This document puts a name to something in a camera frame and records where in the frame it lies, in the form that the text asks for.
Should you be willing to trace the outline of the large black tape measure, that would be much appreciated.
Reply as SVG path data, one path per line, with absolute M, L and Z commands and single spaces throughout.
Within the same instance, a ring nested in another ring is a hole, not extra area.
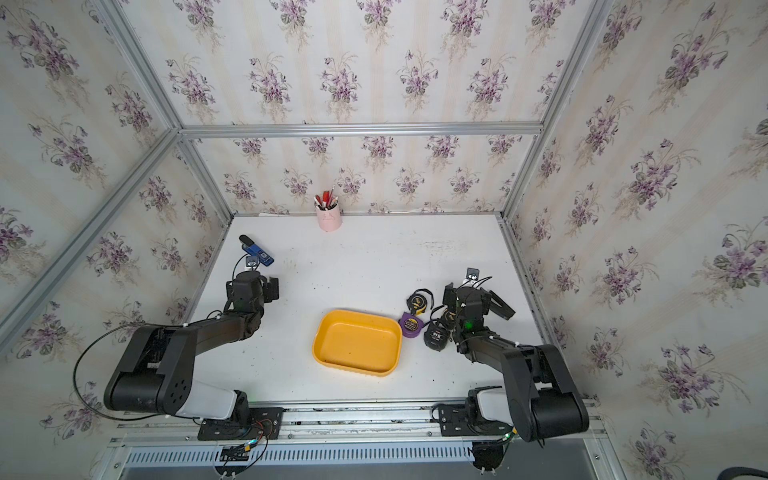
M 424 332 L 424 344 L 431 350 L 440 352 L 451 339 L 449 327 L 442 321 L 431 321 Z

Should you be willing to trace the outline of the small yellow black tape measure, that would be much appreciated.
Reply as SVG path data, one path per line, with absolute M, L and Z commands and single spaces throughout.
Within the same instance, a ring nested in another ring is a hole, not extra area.
M 434 295 L 429 289 L 416 289 L 407 298 L 406 305 L 410 315 L 422 315 L 434 306 Z

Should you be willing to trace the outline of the purple tape measure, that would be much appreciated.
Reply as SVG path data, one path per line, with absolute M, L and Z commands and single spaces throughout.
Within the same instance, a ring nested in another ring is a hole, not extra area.
M 418 316 L 405 312 L 398 320 L 402 335 L 405 338 L 416 338 L 424 328 L 424 322 Z

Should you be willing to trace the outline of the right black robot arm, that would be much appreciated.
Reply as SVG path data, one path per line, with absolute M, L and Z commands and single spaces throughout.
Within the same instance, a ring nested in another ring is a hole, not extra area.
M 443 303 L 454 317 L 457 352 L 502 375 L 500 386 L 468 392 L 464 422 L 470 432 L 543 442 L 589 429 L 587 408 L 560 350 L 551 344 L 506 340 L 485 325 L 489 313 L 504 320 L 515 315 L 498 294 L 474 285 L 448 284 Z

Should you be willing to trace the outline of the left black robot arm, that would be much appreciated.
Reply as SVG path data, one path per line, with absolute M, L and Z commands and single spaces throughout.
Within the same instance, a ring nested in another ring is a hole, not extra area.
M 210 318 L 176 326 L 146 323 L 133 332 L 103 395 L 104 407 L 128 412 L 130 418 L 109 415 L 85 399 L 78 386 L 79 357 L 72 387 L 81 405 L 118 422 L 171 416 L 250 425 L 247 394 L 195 380 L 196 358 L 251 338 L 261 326 L 265 306 L 280 298 L 280 283 L 251 268 L 235 274 L 225 284 L 225 293 L 223 309 Z

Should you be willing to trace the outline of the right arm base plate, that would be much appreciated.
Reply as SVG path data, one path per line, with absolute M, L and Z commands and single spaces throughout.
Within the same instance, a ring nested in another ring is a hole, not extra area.
M 443 437 L 490 436 L 501 438 L 513 431 L 511 425 L 488 420 L 480 415 L 476 407 L 466 404 L 437 403 L 431 407 L 430 415 L 432 421 L 439 425 Z

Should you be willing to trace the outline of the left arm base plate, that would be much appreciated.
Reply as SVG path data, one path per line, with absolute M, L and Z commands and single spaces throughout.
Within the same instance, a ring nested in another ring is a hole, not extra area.
M 266 437 L 275 440 L 280 431 L 284 408 L 251 408 L 248 419 L 242 423 L 234 418 L 226 420 L 203 419 L 196 439 L 198 441 L 246 441 Z

